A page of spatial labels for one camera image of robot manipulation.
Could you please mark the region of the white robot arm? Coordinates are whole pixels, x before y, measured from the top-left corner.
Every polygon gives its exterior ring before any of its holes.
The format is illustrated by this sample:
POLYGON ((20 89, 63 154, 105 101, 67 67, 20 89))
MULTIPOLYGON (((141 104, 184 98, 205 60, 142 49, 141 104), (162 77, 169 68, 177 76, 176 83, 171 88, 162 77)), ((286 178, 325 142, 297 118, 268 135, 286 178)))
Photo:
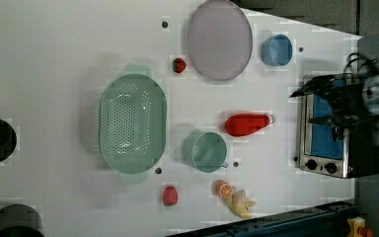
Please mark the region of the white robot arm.
POLYGON ((308 95, 323 99, 332 110, 327 116, 310 118, 310 123, 353 130, 366 121, 374 121, 379 137, 379 74, 368 73, 364 77, 352 73, 315 76, 290 97, 308 95))

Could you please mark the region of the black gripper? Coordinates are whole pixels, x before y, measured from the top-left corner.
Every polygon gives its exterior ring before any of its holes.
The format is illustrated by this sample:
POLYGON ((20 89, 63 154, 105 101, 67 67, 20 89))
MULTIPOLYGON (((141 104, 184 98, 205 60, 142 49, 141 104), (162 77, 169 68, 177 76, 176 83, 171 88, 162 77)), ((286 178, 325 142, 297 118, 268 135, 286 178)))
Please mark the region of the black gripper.
POLYGON ((323 99, 329 103, 332 113, 329 116, 309 118, 308 122, 328 126, 331 129, 332 140, 339 141, 344 139, 344 127, 359 125, 372 119, 372 115, 364 106, 361 84, 336 86, 333 84, 334 79, 333 75, 313 77, 290 97, 323 94, 323 99))

